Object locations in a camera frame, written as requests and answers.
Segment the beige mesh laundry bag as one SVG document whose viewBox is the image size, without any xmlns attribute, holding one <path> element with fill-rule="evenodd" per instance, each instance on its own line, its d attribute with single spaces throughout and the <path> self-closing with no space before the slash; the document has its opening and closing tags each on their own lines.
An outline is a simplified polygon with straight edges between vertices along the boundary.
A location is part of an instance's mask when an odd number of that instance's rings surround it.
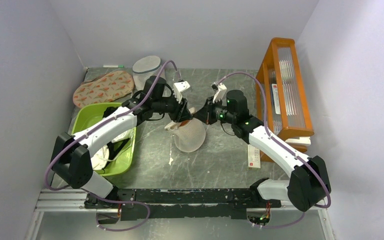
<svg viewBox="0 0 384 240">
<path fill-rule="evenodd" d="M 171 121 L 164 129 L 174 134 L 175 146 L 184 153 L 198 150 L 206 139 L 204 124 L 195 117 L 182 122 Z"/>
</svg>

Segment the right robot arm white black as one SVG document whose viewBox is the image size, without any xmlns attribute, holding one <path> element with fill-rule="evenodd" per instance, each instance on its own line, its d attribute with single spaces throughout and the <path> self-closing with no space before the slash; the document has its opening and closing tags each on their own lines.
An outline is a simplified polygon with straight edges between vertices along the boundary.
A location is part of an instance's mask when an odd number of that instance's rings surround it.
<svg viewBox="0 0 384 240">
<path fill-rule="evenodd" d="M 331 193 L 324 160 L 319 156 L 309 157 L 272 133 L 262 120 L 250 114 L 242 91 L 228 91 L 226 105 L 217 97 L 215 94 L 207 98 L 193 116 L 206 125 L 230 124 L 236 137 L 267 155 L 289 178 L 266 179 L 254 184 L 250 202 L 255 207 L 262 207 L 268 200 L 288 201 L 301 212 L 311 207 L 320 208 L 320 201 Z"/>
</svg>

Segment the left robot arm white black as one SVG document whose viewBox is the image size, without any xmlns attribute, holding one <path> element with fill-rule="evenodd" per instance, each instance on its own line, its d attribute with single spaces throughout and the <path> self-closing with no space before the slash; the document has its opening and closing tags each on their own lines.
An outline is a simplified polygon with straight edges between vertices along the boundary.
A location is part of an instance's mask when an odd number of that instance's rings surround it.
<svg viewBox="0 0 384 240">
<path fill-rule="evenodd" d="M 152 76 L 143 90 L 137 91 L 98 123 L 74 135 L 61 133 L 46 170 L 53 171 L 71 188 L 98 196 L 104 207 L 114 207 L 119 200 L 118 188 L 93 170 L 91 158 L 120 134 L 150 120 L 154 113 L 168 114 L 173 122 L 191 120 L 193 116 L 188 110 L 188 102 L 182 96 L 190 88 L 189 83 L 175 82 L 168 97 L 163 96 L 165 87 L 164 79 Z"/>
</svg>

